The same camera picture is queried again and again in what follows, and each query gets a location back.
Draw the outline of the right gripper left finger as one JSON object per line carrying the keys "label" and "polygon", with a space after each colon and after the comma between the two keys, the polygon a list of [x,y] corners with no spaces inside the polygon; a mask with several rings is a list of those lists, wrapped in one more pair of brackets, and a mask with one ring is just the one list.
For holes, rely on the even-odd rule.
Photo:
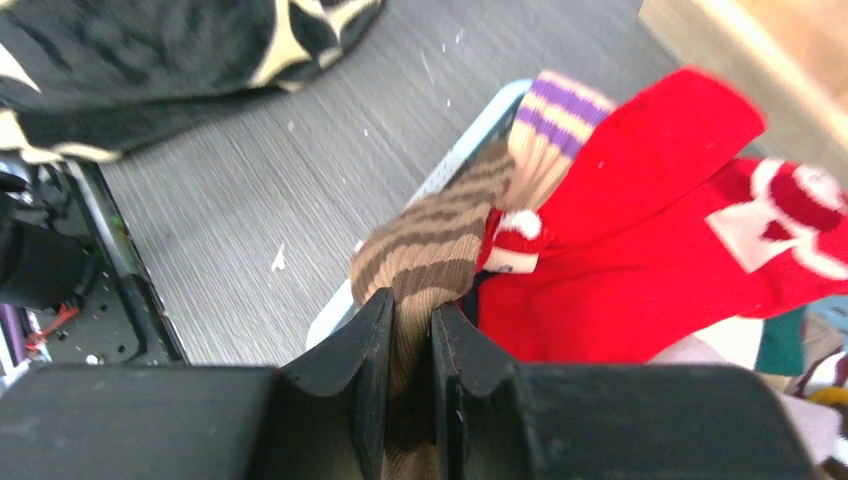
{"label": "right gripper left finger", "polygon": [[51,365],[1,399],[5,479],[376,479],[394,299],[281,368]]}

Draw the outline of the brown beige striped sock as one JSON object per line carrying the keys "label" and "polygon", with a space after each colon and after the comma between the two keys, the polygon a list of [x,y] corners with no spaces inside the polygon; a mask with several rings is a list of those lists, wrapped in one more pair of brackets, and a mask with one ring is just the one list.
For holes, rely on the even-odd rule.
{"label": "brown beige striped sock", "polygon": [[395,300],[389,351],[384,479],[437,479],[431,315],[471,288],[495,201],[514,160],[505,142],[482,149],[453,184],[372,231],[351,263],[354,301],[381,288]]}

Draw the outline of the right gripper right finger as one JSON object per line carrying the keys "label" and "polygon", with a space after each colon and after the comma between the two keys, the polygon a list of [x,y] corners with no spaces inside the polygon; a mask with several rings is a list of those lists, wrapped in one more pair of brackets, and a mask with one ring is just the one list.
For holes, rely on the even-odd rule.
{"label": "right gripper right finger", "polygon": [[446,479],[812,479],[752,373],[718,365],[515,361],[452,305],[431,339]]}

